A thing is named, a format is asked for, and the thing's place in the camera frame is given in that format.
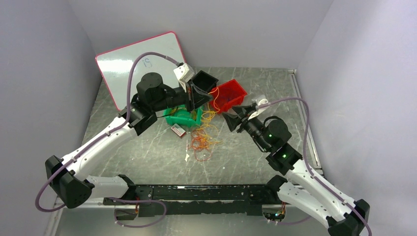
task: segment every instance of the gray wall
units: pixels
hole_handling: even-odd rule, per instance
[[[2,0],[0,32],[0,235],[39,236],[44,162],[80,145],[100,77],[66,0]],[[54,199],[48,189],[42,205]]]
[[[298,67],[325,175],[371,204],[374,235],[417,235],[416,9],[335,0]]]
[[[69,0],[97,53],[167,31],[195,66],[296,68],[332,0]]]

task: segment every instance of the gray tabletop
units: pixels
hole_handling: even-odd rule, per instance
[[[195,67],[219,79],[218,85],[236,79],[247,91],[243,104],[264,94],[272,101],[282,97],[296,96],[294,83],[285,69]],[[97,95],[84,143],[104,129],[118,114],[107,88],[102,82]],[[268,108],[259,118],[275,115],[288,125],[292,138],[289,143],[302,152],[304,125],[297,101],[288,101]],[[186,145],[191,137],[179,138],[170,130],[164,118],[152,125],[138,138],[121,146],[107,161],[93,171],[94,176],[113,177],[127,175],[136,184],[239,184],[266,183],[276,172],[265,160],[246,133],[230,132],[222,116],[216,116],[211,124],[219,132],[213,134],[222,143],[212,148],[208,161],[195,160],[193,151]],[[317,166],[308,150],[307,158]],[[198,158],[207,157],[208,152],[197,153]]]

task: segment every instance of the purple hose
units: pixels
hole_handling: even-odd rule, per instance
[[[122,226],[122,227],[127,227],[127,228],[145,228],[145,227],[152,226],[152,225],[158,223],[159,221],[161,221],[167,215],[167,206],[163,202],[158,201],[158,200],[135,200],[135,201],[128,201],[128,200],[123,200],[123,199],[118,199],[118,198],[109,198],[109,199],[114,200],[114,201],[118,201],[118,202],[121,202],[121,203],[158,203],[158,204],[161,204],[164,207],[164,213],[161,215],[161,217],[159,219],[153,221],[152,223],[149,223],[149,224],[146,224],[146,225],[125,225],[125,224],[122,224],[122,223],[120,223],[117,220],[116,211],[115,211],[115,213],[114,213],[115,223],[118,224],[118,225],[120,225],[120,226]]]
[[[169,56],[166,56],[166,55],[163,55],[163,54],[160,54],[160,53],[156,53],[156,52],[147,52],[147,53],[143,53],[143,54],[141,54],[138,58],[136,58],[136,60],[133,62],[133,65],[132,65],[132,68],[130,69],[130,72],[129,72],[129,77],[128,77],[128,79],[127,79],[127,100],[126,100],[126,103],[127,103],[127,105],[126,105],[126,120],[123,122],[123,124],[121,124],[121,125],[119,125],[119,126],[117,126],[117,127],[115,127],[115,128],[113,128],[113,129],[111,129],[109,132],[110,133],[113,133],[113,132],[115,132],[116,130],[119,130],[119,129],[121,129],[123,126],[125,126],[128,122],[129,122],[129,119],[130,119],[130,90],[131,90],[131,87],[132,87],[132,78],[133,78],[133,72],[135,71],[135,67],[136,67],[136,65],[138,64],[138,62],[143,58],[143,57],[146,57],[146,56],[149,56],[149,55],[154,55],[154,56],[158,56],[158,57],[162,57],[162,58],[164,58],[164,59],[166,59],[166,60],[168,60],[168,61],[170,61],[170,62],[172,62],[172,63],[174,63],[176,66],[179,66],[179,62],[178,61],[176,61],[176,60],[174,60],[173,58],[171,58],[171,57],[169,57]],[[81,155],[83,155],[87,150],[89,150],[92,146],[94,146],[96,143],[98,143],[100,140],[102,140],[104,137],[106,137],[107,136],[107,134],[106,133],[104,133],[104,134],[102,134],[102,135],[100,135],[100,136],[98,136],[95,140],[93,140],[90,144],[88,144],[84,149],[82,149],[82,150],[80,150],[79,152],[78,152],[78,154],[77,155],[75,155],[74,156],[74,159],[75,160],[77,160],[78,158],[80,158],[80,156]],[[71,165],[72,163],[74,162],[74,160],[73,159],[71,159],[71,160],[69,160],[67,163],[65,163],[63,166],[61,166],[57,171],[55,171],[52,175],[51,175],[51,177],[49,177],[49,179],[45,182],[45,184],[43,184],[43,186],[41,187],[41,189],[39,190],[39,192],[38,192],[38,194],[37,194],[37,196],[36,196],[36,199],[35,199],[35,207],[36,207],[36,209],[38,209],[39,211],[42,211],[42,212],[53,212],[53,211],[56,211],[56,210],[59,210],[59,209],[61,209],[61,208],[63,208],[64,206],[65,206],[65,204],[63,204],[63,205],[61,205],[61,206],[59,206],[59,207],[56,207],[56,208],[53,208],[53,209],[45,209],[45,208],[43,208],[43,207],[41,207],[40,206],[40,204],[39,204],[39,200],[40,200],[40,197],[42,196],[42,193],[45,191],[45,189],[48,187],[48,185],[52,182],[52,180],[63,170],[63,169],[65,169],[65,168],[67,168],[69,165]]]
[[[304,157],[304,162],[305,165],[307,167],[308,172],[310,173],[311,176],[314,176],[313,171],[311,170],[311,168],[309,168],[309,164],[307,161],[307,155],[306,155],[306,146],[307,146],[307,134],[308,134],[308,126],[310,124],[310,110],[308,109],[308,104],[305,100],[298,98],[298,97],[287,97],[287,98],[282,98],[282,99],[278,99],[272,102],[269,102],[267,104],[263,104],[263,105],[259,105],[257,109],[261,109],[261,108],[265,108],[265,107],[269,107],[273,104],[279,103],[279,102],[283,102],[283,101],[288,101],[288,100],[298,100],[300,102],[302,102],[305,106],[305,113],[306,113],[306,121],[305,121],[305,131],[304,131],[304,139],[302,140],[302,155]],[[321,185],[323,186],[323,188],[327,189],[332,195],[334,195],[338,200],[340,200],[341,202],[344,202],[345,200],[339,196],[336,192],[334,192],[330,187],[328,187],[323,181],[321,181],[319,178],[317,178],[316,176],[314,176],[314,179]],[[372,231],[371,228],[368,225],[368,222],[366,222],[366,220],[359,214],[359,212],[349,203],[346,203],[346,205],[349,207],[350,210],[353,211],[353,213],[355,213],[355,215],[362,221],[363,225],[366,227],[366,229],[368,230],[368,236],[372,236]]]

